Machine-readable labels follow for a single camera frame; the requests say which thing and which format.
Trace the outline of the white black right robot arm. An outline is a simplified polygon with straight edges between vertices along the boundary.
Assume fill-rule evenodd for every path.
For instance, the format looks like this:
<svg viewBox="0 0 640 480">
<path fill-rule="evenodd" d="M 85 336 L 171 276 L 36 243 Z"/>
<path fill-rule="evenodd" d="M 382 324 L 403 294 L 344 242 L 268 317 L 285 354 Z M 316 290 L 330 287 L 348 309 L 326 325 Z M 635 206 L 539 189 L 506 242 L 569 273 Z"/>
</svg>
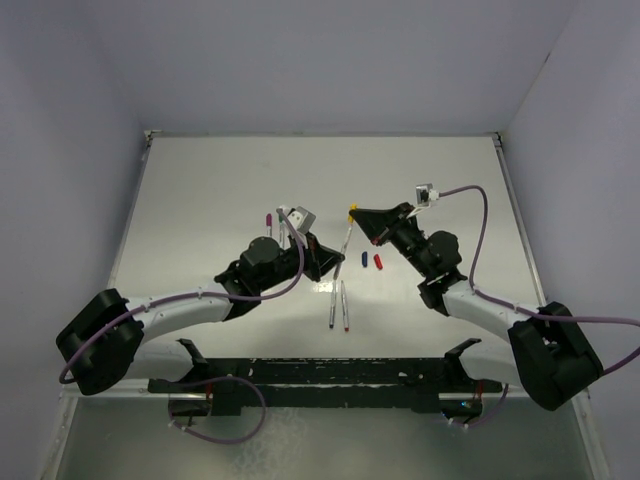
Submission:
<svg viewBox="0 0 640 480">
<path fill-rule="evenodd" d="M 493 380 L 522 388 L 537 405 L 554 411 L 603 376 L 599 357 L 567 307 L 517 307 L 475 292 L 458 269 L 457 237 L 447 231 L 425 235 L 412 210 L 401 203 L 349 214 L 373 245 L 391 244 L 422 275 L 418 290 L 429 309 L 504 341 L 501 348 L 474 343 L 449 362 L 444 376 L 452 389 L 467 391 L 479 380 Z"/>
</svg>

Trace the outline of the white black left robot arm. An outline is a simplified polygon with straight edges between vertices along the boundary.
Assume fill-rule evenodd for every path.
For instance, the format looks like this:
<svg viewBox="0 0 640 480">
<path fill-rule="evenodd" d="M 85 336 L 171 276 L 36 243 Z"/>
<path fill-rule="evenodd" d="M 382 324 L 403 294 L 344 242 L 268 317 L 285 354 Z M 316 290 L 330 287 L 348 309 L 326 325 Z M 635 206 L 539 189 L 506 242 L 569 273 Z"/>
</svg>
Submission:
<svg viewBox="0 0 640 480">
<path fill-rule="evenodd" d="M 66 362 L 60 381 L 76 384 L 85 396 L 126 378 L 168 380 L 194 392 L 206 378 L 195 351 L 187 344 L 162 345 L 158 338 L 241 317 L 288 293 L 303 277 L 320 281 L 344 258 L 312 233 L 292 240 L 287 249 L 258 237 L 206 287 L 143 299 L 125 297 L 115 288 L 103 290 L 56 337 Z"/>
</svg>

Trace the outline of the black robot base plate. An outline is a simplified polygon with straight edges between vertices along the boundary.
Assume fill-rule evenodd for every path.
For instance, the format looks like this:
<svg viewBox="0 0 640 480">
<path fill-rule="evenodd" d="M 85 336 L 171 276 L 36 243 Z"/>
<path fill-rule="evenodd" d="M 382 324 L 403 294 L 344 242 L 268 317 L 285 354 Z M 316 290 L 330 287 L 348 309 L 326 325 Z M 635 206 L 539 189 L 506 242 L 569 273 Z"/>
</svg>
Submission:
<svg viewBox="0 0 640 480">
<path fill-rule="evenodd" d="M 446 358 L 254 358 L 200 361 L 177 382 L 152 379 L 148 390 L 169 396 L 178 416 L 238 416 L 245 408 L 408 409 L 459 413 L 452 399 L 500 393 L 502 385 L 473 380 Z"/>
</svg>

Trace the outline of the silver pen yellow tip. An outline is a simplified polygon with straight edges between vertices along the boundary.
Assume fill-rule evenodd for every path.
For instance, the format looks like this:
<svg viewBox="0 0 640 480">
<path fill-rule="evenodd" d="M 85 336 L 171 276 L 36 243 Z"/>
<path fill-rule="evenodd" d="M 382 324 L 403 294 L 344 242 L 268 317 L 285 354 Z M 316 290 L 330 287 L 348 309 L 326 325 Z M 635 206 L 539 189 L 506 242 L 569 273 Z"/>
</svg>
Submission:
<svg viewBox="0 0 640 480">
<path fill-rule="evenodd" d="M 352 232 L 353 232 L 353 221 L 350 221 L 350 222 L 348 222 L 347 232 L 346 232 L 345 238 L 344 238 L 344 240 L 342 242 L 341 249 L 340 249 L 340 254 L 342 255 L 343 258 L 336 265 L 336 267 L 334 269 L 334 272 L 333 272 L 333 277 L 332 278 L 333 278 L 334 281 L 337 281 L 337 279 L 339 278 L 343 262 L 346 259 L 346 252 L 347 252 L 347 249 L 348 249 L 349 242 L 351 240 Z"/>
</svg>

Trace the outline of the silver pen green tip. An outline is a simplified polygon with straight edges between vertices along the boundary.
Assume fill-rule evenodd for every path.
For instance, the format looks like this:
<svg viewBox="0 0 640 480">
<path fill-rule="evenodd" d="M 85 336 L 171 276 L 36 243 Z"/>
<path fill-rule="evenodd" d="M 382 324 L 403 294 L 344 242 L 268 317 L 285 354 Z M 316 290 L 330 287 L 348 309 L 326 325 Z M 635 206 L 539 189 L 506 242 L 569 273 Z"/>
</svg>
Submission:
<svg viewBox="0 0 640 480">
<path fill-rule="evenodd" d="M 281 248 L 285 248 L 286 247 L 286 235 L 287 235 L 287 229 L 286 229 L 285 222 L 284 223 L 279 223 L 279 221 L 278 221 L 278 232 L 279 232 L 279 245 L 280 245 Z"/>
</svg>

